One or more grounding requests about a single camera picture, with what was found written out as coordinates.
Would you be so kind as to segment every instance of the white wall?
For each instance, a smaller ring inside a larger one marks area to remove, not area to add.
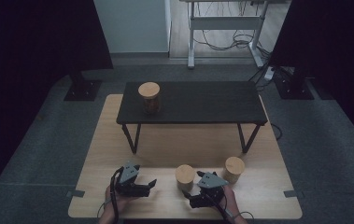
[[[110,53],[168,52],[170,0],[94,0]]]

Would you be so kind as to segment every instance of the gray carpet floor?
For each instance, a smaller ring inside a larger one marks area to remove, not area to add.
[[[103,80],[93,102],[65,102],[71,82],[63,78],[0,176],[0,223],[96,222],[69,217],[66,194],[78,182],[106,97],[122,93],[125,82],[249,80],[256,71],[252,64],[196,64],[194,70],[184,64],[119,65],[84,73]],[[259,90],[269,119],[282,130],[278,144],[303,216],[255,223],[354,223],[354,126],[346,114],[336,101],[320,100],[314,91],[315,100],[296,101],[280,99],[274,83]]]

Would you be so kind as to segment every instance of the desk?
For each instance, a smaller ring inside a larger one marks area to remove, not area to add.
[[[116,119],[133,153],[138,147],[141,124],[234,123],[243,153],[247,153],[258,130],[267,122],[255,83],[251,81],[158,82],[161,110],[155,115],[143,113],[143,99],[138,93],[141,84],[127,83]],[[256,127],[246,143],[241,124],[248,123]],[[138,125],[134,143],[127,124]]]
[[[120,218],[221,219],[211,208],[191,209],[189,201],[177,189],[174,174],[184,163],[196,170],[220,174],[223,164],[232,156],[241,158],[246,165],[245,172],[233,185],[241,211],[249,211],[255,218],[302,216],[297,198],[284,196],[284,191],[293,190],[293,186],[270,122],[261,127],[247,154],[238,150],[241,145],[233,124],[148,124],[141,133],[142,145],[134,155],[116,123],[121,98],[120,94],[106,98],[77,184],[77,190],[85,194],[72,199],[70,217],[96,217],[110,177],[125,162],[132,161],[141,165],[135,183],[148,184],[155,178],[157,183],[148,198],[131,202]],[[243,133],[254,126],[245,125]]]
[[[226,0],[210,1],[210,0],[179,0],[181,2],[191,3],[191,33],[189,40],[188,67],[194,68],[194,31],[195,30],[255,30],[252,41],[248,44],[249,50],[255,60],[256,65],[263,67],[261,53],[257,49],[259,36],[261,35],[267,7],[269,1],[264,1],[261,16],[255,17],[195,17],[194,3],[200,2],[230,2]],[[232,2],[241,2],[241,0],[233,0]]]

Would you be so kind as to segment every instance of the wooden platform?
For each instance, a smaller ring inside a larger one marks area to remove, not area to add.
[[[121,94],[111,94],[106,98],[77,185],[77,190],[85,194],[83,198],[72,199],[70,217],[96,217],[110,177],[125,162],[133,161],[141,165],[135,183],[148,184],[157,179],[157,184],[148,198],[133,201],[120,214],[121,218],[221,219],[213,209],[191,209],[189,201],[177,189],[175,170],[181,164],[188,164],[195,170],[220,174],[232,156],[241,158],[246,165],[233,185],[241,211],[249,211],[255,218],[302,216],[297,198],[284,196],[284,191],[293,190],[293,186],[270,122],[260,128],[245,155],[241,154],[235,124],[145,124],[141,128],[140,149],[134,155],[121,126],[116,123],[121,97]],[[253,128],[254,125],[244,125],[243,133],[250,135]],[[135,125],[129,129],[135,133]],[[196,193],[198,187],[191,191]]]

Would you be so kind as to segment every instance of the wooden cylinder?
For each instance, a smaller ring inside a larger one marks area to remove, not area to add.
[[[243,174],[245,167],[244,162],[240,158],[230,157],[225,162],[222,177],[230,184],[235,184],[240,175]]]
[[[160,86],[154,82],[146,82],[138,88],[144,100],[144,112],[155,114],[160,111]]]
[[[177,187],[180,190],[190,191],[193,188],[195,172],[189,165],[180,165],[176,169]]]

